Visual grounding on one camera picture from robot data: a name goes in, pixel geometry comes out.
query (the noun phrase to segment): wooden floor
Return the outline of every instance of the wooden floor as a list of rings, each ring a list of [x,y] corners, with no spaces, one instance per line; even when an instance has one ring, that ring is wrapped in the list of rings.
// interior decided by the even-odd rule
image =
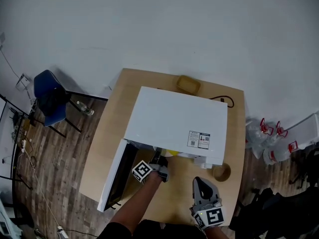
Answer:
[[[65,139],[38,123],[36,127],[30,127],[27,135],[32,140],[33,152],[30,155],[37,159],[36,173],[59,224],[64,229],[78,230],[98,236],[114,212],[113,210],[104,213],[97,211],[98,203],[80,194],[79,186],[90,144],[106,101],[75,95],[72,96],[72,99],[83,101],[95,111],[93,116],[88,117],[68,105],[68,119],[82,129],[82,133],[77,132],[65,121],[60,122],[56,128],[67,135]],[[36,118],[44,120],[40,111],[36,112]],[[57,224],[42,197],[26,156],[20,158],[19,170],[23,178],[34,189],[30,191],[23,184],[16,183],[15,190],[18,200],[28,207],[36,228],[39,228],[49,239],[58,238]],[[244,205],[247,205],[254,196],[251,193],[252,188],[265,189],[267,187],[271,187],[275,193],[280,192],[283,196],[298,194],[307,188],[307,184],[304,184],[303,188],[299,190],[297,190],[299,182],[295,185],[288,184],[289,179],[293,178],[297,172],[298,168],[291,160],[267,167],[262,159],[257,160],[250,151],[246,151],[238,198]],[[23,226],[22,229],[26,238],[35,238],[31,229],[26,226]],[[234,238],[233,231],[227,227],[224,227],[223,230],[230,238]],[[73,239],[92,238],[92,236],[76,232],[67,233]]]

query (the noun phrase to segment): human arm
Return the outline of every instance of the human arm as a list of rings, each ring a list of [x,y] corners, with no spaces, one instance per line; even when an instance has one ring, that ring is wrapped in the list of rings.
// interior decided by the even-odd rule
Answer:
[[[205,229],[205,234],[207,239],[228,239],[220,227],[214,227],[210,229]]]
[[[161,182],[162,179],[157,172],[150,173],[145,184],[118,210],[110,223],[122,224],[133,233]]]

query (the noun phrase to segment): warning sticker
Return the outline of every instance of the warning sticker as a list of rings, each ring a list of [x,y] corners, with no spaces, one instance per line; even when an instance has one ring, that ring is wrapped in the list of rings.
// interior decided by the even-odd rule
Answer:
[[[209,140],[210,140],[210,134],[200,133],[199,134],[198,148],[209,149]]]
[[[189,131],[188,147],[208,149],[209,148],[210,134]]]
[[[199,132],[189,131],[187,146],[198,148],[199,135]]]

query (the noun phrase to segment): black bag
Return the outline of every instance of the black bag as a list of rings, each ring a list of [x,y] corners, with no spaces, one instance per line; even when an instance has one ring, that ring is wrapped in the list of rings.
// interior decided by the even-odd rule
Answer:
[[[38,106],[44,116],[51,116],[58,106],[66,104],[70,98],[71,95],[63,88],[55,88],[38,99]]]

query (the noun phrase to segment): blue chair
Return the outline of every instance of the blue chair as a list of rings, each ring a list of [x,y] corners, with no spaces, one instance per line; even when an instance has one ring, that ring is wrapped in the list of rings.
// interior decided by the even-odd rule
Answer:
[[[63,88],[63,86],[56,79],[54,74],[49,70],[43,71],[42,73],[40,73],[39,75],[37,75],[34,78],[34,95],[38,99],[41,98],[43,95],[45,95],[49,92],[52,92],[54,89],[57,89],[57,88],[63,89],[65,94],[67,94],[66,90]],[[72,101],[69,100],[69,103],[71,105],[73,105],[78,111],[81,111]],[[54,125],[60,121],[63,121],[63,120],[68,122],[72,127],[74,127],[80,133],[82,132],[80,129],[78,129],[74,124],[72,124],[66,118],[66,104],[59,105],[56,108],[56,110],[52,113],[52,115],[45,116],[44,123],[42,123],[42,122],[40,122],[40,123],[42,123],[44,126],[48,126],[53,131],[55,131],[56,133],[58,133],[62,137],[66,138],[65,135],[63,135],[61,132],[59,132],[54,127],[52,127],[52,125]]]

